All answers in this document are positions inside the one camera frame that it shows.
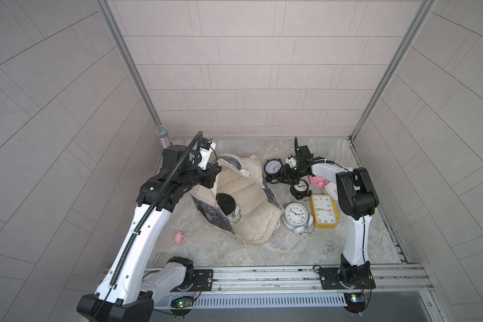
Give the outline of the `large black round clock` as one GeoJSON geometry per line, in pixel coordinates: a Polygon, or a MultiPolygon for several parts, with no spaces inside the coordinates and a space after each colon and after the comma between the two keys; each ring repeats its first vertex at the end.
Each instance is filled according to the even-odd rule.
{"type": "Polygon", "coordinates": [[[267,160],[264,165],[266,182],[276,184],[283,178],[283,162],[281,159],[267,160]]]}

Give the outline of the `large white twin-bell clock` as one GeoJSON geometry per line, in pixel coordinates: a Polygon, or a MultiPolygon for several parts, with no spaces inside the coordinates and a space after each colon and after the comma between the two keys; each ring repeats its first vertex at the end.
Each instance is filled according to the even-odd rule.
{"type": "Polygon", "coordinates": [[[314,231],[314,217],[300,203],[290,203],[281,216],[282,223],[296,235],[310,234],[314,231]]]}

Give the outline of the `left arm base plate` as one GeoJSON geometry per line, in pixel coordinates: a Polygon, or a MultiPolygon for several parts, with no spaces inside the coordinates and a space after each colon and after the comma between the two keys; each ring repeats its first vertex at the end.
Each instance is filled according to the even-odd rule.
{"type": "Polygon", "coordinates": [[[202,291],[211,291],[213,284],[213,269],[194,269],[193,277],[190,284],[182,284],[174,287],[171,292],[191,292],[198,291],[201,287],[202,291]]]}

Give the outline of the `black alarm clock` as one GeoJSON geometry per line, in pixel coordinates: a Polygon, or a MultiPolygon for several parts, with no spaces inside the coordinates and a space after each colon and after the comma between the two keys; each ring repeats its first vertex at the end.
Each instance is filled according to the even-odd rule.
{"type": "Polygon", "coordinates": [[[302,200],[311,197],[312,191],[306,180],[298,178],[291,186],[290,192],[296,200],[302,200]]]}

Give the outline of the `yellow rectangular alarm clock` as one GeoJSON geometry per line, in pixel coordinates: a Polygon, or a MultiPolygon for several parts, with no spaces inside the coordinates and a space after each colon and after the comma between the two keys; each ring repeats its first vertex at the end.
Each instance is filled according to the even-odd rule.
{"type": "Polygon", "coordinates": [[[331,195],[312,195],[310,207],[316,228],[331,229],[338,225],[338,208],[331,195]]]}

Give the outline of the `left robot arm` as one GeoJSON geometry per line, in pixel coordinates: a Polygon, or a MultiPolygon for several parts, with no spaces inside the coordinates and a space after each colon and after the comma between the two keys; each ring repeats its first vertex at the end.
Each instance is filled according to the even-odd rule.
{"type": "Polygon", "coordinates": [[[170,291],[193,286],[193,262],[178,256],[156,273],[149,291],[142,290],[142,281],[158,236],[180,199],[194,186],[213,187],[221,171],[217,162],[209,161],[215,153],[215,143],[204,138],[163,150],[162,168],[141,186],[133,222],[113,266],[94,293],[80,298],[80,315],[88,321],[149,321],[155,304],[170,291]]]}

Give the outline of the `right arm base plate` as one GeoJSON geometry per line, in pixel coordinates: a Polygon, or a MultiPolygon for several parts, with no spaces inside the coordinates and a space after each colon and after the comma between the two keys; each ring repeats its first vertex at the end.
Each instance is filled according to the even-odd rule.
{"type": "Polygon", "coordinates": [[[316,266],[313,271],[319,275],[323,290],[376,288],[370,268],[365,265],[339,268],[316,266]]]}

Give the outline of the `beige canvas tote bag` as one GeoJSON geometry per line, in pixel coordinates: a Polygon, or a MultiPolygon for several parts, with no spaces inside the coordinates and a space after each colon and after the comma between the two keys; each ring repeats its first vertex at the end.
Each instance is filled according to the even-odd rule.
{"type": "Polygon", "coordinates": [[[223,154],[218,162],[221,172],[213,188],[196,186],[190,192],[196,208],[211,225],[232,233],[244,244],[265,244],[280,226],[283,207],[264,179],[259,160],[255,155],[223,154]],[[236,224],[220,210],[218,193],[231,195],[240,206],[241,220],[236,224]]]}

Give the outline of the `small white alarm clock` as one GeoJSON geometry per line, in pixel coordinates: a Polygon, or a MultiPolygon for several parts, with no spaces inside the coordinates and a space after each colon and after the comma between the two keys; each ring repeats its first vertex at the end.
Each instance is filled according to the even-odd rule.
{"type": "Polygon", "coordinates": [[[338,188],[334,182],[329,182],[324,187],[325,192],[331,196],[334,200],[338,201],[338,188]]]}

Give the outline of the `pink alarm clock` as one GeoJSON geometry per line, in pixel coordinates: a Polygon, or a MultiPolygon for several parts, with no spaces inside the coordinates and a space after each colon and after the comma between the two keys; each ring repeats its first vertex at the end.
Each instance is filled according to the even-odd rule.
{"type": "Polygon", "coordinates": [[[319,189],[324,189],[331,181],[326,178],[308,176],[311,183],[316,185],[319,189]]]}

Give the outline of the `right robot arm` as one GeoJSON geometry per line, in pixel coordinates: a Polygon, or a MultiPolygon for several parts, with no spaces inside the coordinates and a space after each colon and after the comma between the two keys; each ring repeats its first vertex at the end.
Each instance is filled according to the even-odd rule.
{"type": "Polygon", "coordinates": [[[283,223],[296,234],[307,228],[332,228],[347,217],[346,241],[337,280],[346,288],[375,287],[370,272],[368,237],[379,200],[365,168],[347,169],[322,157],[299,155],[264,165],[269,183],[290,187],[296,202],[286,206],[283,223]]]}

